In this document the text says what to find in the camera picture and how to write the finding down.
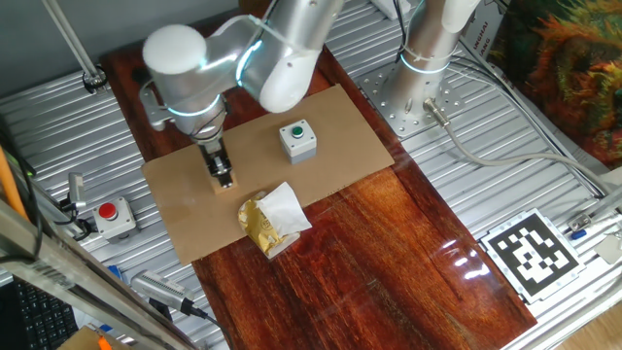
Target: crumpled paper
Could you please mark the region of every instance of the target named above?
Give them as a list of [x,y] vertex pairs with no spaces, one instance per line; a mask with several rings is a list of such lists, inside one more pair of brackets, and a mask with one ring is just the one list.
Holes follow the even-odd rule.
[[288,183],[268,195],[259,192],[247,200],[238,211],[238,221],[270,259],[294,243],[302,230],[311,228]]
[[311,228],[294,190],[287,182],[257,201],[257,207],[276,229],[279,237]]

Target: gold foil wrapper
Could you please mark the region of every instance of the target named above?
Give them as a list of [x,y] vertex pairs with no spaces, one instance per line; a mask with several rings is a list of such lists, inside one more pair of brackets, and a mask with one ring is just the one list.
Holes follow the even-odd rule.
[[281,238],[276,232],[276,229],[272,227],[272,224],[263,215],[261,210],[257,207],[256,200],[264,198],[265,192],[260,192],[247,200],[237,213],[237,219],[240,225],[261,248],[264,254],[267,256],[272,248],[283,243],[285,237]]

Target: wall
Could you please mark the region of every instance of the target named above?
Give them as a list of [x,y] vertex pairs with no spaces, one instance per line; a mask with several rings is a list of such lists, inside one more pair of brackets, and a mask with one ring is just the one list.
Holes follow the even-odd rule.
[[[191,23],[234,9],[237,0],[58,0],[93,61],[145,39],[162,25]],[[80,65],[40,0],[0,1],[0,96]]]

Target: colorful fabric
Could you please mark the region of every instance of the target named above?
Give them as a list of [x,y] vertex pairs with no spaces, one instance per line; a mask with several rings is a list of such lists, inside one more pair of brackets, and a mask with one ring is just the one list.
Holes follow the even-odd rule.
[[512,0],[491,60],[577,145],[622,165],[622,1]]

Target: green button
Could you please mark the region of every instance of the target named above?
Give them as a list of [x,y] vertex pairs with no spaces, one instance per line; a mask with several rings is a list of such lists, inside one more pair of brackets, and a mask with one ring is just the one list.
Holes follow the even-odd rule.
[[303,133],[304,133],[304,130],[300,126],[294,126],[294,128],[292,128],[292,136],[294,138],[302,137]]

